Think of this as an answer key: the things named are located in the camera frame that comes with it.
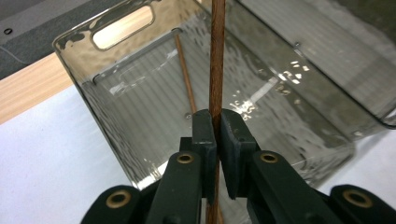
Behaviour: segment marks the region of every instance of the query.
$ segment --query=clamp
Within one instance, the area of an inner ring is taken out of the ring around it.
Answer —
[[[103,192],[82,223],[200,223],[201,199],[214,200],[219,152],[230,198],[247,198],[252,223],[396,223],[396,211],[355,186],[311,189],[278,153],[260,150],[239,114],[222,109],[216,142],[208,110],[192,117],[192,137],[180,139],[160,181],[138,190]]]

